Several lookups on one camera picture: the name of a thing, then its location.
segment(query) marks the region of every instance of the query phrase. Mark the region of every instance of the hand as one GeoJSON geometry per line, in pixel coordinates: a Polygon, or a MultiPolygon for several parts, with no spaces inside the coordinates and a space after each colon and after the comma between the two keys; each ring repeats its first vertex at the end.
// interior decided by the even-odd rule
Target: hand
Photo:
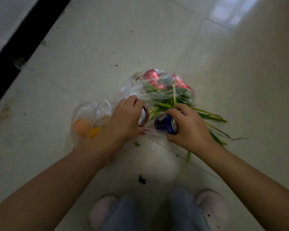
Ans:
{"type": "Polygon", "coordinates": [[[144,103],[143,100],[138,100],[135,95],[121,100],[105,129],[110,135],[109,137],[116,139],[123,145],[128,140],[142,134],[145,129],[138,126],[138,121],[144,103]]]}
{"type": "Polygon", "coordinates": [[[203,119],[186,104],[177,104],[173,109],[168,109],[166,114],[171,115],[179,126],[179,132],[176,135],[167,134],[171,143],[195,154],[207,146],[216,144],[203,119]]]}

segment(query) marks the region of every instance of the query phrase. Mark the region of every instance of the pant leg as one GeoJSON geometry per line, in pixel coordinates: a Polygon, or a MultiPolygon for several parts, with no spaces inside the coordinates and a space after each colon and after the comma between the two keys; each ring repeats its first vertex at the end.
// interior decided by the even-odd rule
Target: pant leg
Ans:
{"type": "Polygon", "coordinates": [[[134,200],[122,197],[106,217],[102,231],[139,231],[140,222],[134,200]]]}
{"type": "Polygon", "coordinates": [[[209,225],[193,195],[184,188],[170,194],[173,231],[209,231],[209,225]]]}

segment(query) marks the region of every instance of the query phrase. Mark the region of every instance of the pink shoe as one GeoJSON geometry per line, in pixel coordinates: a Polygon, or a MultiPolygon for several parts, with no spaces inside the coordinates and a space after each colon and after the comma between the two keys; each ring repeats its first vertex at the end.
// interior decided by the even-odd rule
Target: pink shoe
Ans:
{"type": "Polygon", "coordinates": [[[94,231],[102,229],[111,207],[118,201],[114,196],[106,196],[98,200],[89,213],[89,221],[94,231]]]}
{"type": "Polygon", "coordinates": [[[212,190],[200,192],[195,201],[201,207],[211,231],[224,231],[230,222],[226,201],[212,190]]]}

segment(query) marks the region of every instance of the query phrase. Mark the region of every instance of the transparent bag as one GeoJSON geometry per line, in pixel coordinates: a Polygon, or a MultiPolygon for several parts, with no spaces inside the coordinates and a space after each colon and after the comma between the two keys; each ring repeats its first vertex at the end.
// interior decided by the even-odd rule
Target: transparent bag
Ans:
{"type": "Polygon", "coordinates": [[[175,73],[159,69],[136,72],[124,82],[112,102],[83,102],[73,112],[71,135],[73,144],[94,138],[107,127],[109,119],[121,99],[136,95],[145,101],[149,120],[144,125],[145,134],[163,136],[154,129],[154,120],[177,103],[194,104],[194,91],[175,73]]]}

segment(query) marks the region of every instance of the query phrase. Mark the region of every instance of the floor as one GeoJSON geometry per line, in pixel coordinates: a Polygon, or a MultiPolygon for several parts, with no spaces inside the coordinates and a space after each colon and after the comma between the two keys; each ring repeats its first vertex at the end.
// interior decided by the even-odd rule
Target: floor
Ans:
{"type": "MultiPolygon", "coordinates": [[[[0,202],[69,153],[80,100],[112,99],[149,68],[181,75],[198,107],[248,138],[223,139],[227,149],[289,189],[289,0],[72,0],[0,102],[0,202]]],[[[196,156],[186,165],[186,151],[164,139],[137,142],[96,175],[57,230],[89,230],[93,203],[124,193],[150,229],[177,185],[220,193],[229,230],[263,230],[196,156]]]]}

